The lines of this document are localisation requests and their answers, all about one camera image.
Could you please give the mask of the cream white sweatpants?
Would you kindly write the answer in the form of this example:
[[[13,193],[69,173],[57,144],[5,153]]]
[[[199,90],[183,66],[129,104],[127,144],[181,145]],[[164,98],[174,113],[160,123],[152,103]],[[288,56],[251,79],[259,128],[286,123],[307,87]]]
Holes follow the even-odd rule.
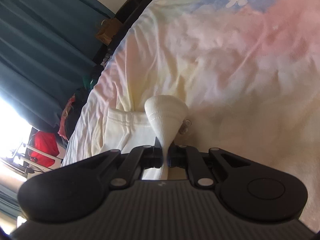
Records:
[[[129,153],[138,146],[154,145],[158,139],[166,157],[187,115],[187,105],[170,95],[149,98],[145,102],[144,112],[124,112],[111,108],[107,113],[100,152],[118,149],[122,153]]]

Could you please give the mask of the pile of clothes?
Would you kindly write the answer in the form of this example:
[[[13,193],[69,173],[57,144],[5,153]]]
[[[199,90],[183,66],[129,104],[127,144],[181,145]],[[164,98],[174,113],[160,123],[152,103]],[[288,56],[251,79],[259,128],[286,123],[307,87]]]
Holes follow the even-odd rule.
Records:
[[[73,134],[76,124],[80,118],[82,108],[87,102],[88,96],[97,84],[99,77],[104,70],[104,66],[98,64],[93,67],[92,71],[82,78],[82,85],[72,97],[68,100],[60,119],[58,134],[65,141],[68,141]]]

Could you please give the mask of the red bag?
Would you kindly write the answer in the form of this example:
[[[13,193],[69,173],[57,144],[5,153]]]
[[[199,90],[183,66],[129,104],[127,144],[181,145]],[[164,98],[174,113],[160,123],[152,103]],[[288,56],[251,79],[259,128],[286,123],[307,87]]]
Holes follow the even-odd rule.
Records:
[[[56,138],[53,133],[38,131],[33,135],[31,145],[48,155],[54,157],[57,157],[59,155]],[[54,159],[48,158],[47,156],[41,155],[35,151],[31,151],[29,155],[32,158],[33,162],[36,162],[42,166],[51,167],[55,164]]]

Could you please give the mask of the garment steamer stand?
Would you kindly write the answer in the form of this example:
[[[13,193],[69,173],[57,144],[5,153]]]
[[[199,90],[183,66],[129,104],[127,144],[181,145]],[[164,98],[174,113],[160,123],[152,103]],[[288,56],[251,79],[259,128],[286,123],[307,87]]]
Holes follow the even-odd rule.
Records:
[[[60,167],[62,161],[59,156],[50,155],[24,142],[8,158],[9,163],[15,164],[25,173],[49,172],[55,169],[55,165]]]

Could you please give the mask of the pastel tie-dye bed sheet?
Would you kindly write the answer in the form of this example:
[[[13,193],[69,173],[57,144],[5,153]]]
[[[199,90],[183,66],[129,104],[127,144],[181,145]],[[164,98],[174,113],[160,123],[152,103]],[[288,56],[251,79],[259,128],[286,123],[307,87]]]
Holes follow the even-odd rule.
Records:
[[[219,147],[299,178],[301,219],[319,230],[319,0],[153,0],[90,92],[64,165],[97,155],[108,110],[170,95],[174,139]]]

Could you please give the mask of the black framed window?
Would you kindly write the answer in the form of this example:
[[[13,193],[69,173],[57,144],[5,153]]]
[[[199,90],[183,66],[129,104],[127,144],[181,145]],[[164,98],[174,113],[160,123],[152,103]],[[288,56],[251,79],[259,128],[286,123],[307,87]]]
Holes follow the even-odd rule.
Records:
[[[27,163],[24,143],[29,140],[32,126],[1,98],[1,160],[21,167]]]

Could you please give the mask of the brown paper bag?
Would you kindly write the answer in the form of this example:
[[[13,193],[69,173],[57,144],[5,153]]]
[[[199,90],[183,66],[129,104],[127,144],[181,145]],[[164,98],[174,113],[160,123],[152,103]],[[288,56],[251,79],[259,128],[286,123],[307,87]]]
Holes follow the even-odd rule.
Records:
[[[95,37],[105,45],[109,45],[112,41],[114,35],[118,33],[118,31],[123,26],[116,18],[104,19],[101,24],[98,33]]]

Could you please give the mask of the teal curtain right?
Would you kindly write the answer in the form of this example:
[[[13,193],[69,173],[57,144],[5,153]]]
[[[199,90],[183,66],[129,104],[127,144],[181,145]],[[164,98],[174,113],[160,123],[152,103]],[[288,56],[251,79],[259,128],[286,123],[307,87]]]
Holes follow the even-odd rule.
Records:
[[[36,129],[57,132],[94,67],[98,24],[112,17],[97,0],[1,0],[1,97]]]

